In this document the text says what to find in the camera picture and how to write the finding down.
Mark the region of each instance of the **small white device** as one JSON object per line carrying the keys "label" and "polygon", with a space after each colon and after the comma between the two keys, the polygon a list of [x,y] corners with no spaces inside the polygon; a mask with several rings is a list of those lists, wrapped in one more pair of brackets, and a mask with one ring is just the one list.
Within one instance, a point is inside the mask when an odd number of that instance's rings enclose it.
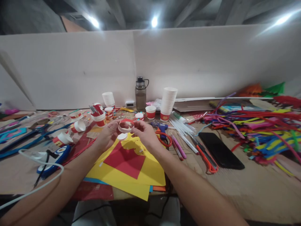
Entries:
{"label": "small white device", "polygon": [[131,101],[126,101],[125,102],[125,107],[135,107],[136,106],[136,103],[135,101],[131,100]]}

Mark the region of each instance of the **smartphone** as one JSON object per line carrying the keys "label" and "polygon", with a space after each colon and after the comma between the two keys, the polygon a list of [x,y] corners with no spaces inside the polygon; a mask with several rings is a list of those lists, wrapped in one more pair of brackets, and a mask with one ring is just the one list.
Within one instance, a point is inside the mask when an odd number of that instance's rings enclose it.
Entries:
{"label": "smartphone", "polygon": [[227,169],[242,170],[245,166],[214,133],[198,134],[216,163]]}

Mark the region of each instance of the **red paper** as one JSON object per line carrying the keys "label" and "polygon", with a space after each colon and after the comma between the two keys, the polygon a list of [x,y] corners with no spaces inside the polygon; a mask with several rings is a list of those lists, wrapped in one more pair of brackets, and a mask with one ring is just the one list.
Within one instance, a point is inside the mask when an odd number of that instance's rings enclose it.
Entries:
{"label": "red paper", "polygon": [[129,150],[124,149],[121,142],[119,142],[103,162],[135,179],[138,179],[144,160],[144,155],[137,155],[133,148]]}
{"label": "red paper", "polygon": [[111,185],[82,181],[72,199],[79,201],[85,201],[89,199],[113,200],[113,188]]}

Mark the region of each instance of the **white cable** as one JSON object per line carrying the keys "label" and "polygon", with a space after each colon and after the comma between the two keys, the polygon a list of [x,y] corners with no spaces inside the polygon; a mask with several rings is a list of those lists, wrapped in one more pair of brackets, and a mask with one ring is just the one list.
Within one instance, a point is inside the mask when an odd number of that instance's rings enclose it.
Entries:
{"label": "white cable", "polygon": [[22,195],[22,196],[20,196],[19,198],[16,198],[16,199],[14,199],[14,200],[12,200],[12,201],[10,201],[10,202],[7,202],[7,203],[5,203],[4,205],[0,206],[0,210],[2,210],[3,208],[5,208],[5,207],[7,207],[7,206],[9,206],[9,205],[11,205],[11,204],[13,204],[13,203],[15,203],[15,202],[17,202],[17,201],[19,201],[19,200],[25,198],[25,197],[27,197],[27,196],[29,196],[29,195],[31,195],[31,194],[37,192],[38,190],[41,190],[42,188],[46,187],[46,186],[49,185],[51,182],[53,182],[56,178],[58,178],[58,177],[64,172],[64,167],[63,167],[61,164],[41,162],[41,161],[36,160],[35,158],[33,158],[33,157],[29,156],[29,155],[26,155],[26,154],[23,152],[24,150],[25,150],[25,151],[28,151],[27,149],[21,149],[21,150],[19,150],[19,154],[21,154],[21,155],[23,155],[23,156],[25,156],[25,157],[27,157],[27,158],[29,158],[29,159],[31,159],[31,160],[33,160],[33,161],[39,163],[39,164],[43,164],[43,165],[56,165],[56,166],[58,166],[58,167],[61,168],[61,171],[59,172],[58,175],[56,175],[54,178],[52,178],[52,179],[51,179],[50,181],[48,181],[47,183],[43,184],[41,187],[38,187],[37,189],[32,190],[31,192],[29,192],[29,193],[27,193],[27,194],[25,194],[25,195]]}

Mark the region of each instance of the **ceiling light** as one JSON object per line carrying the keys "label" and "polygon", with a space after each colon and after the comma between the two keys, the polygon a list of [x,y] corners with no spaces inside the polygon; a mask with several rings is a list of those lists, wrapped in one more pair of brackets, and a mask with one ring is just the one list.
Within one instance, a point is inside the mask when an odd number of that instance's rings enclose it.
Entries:
{"label": "ceiling light", "polygon": [[89,21],[94,25],[94,27],[99,28],[99,22],[94,17],[90,17]]}
{"label": "ceiling light", "polygon": [[280,25],[280,24],[285,23],[292,15],[293,14],[291,13],[291,14],[281,17],[279,20],[276,21],[275,25]]}
{"label": "ceiling light", "polygon": [[157,17],[154,17],[151,21],[151,25],[152,27],[156,27],[158,25],[158,18]]}

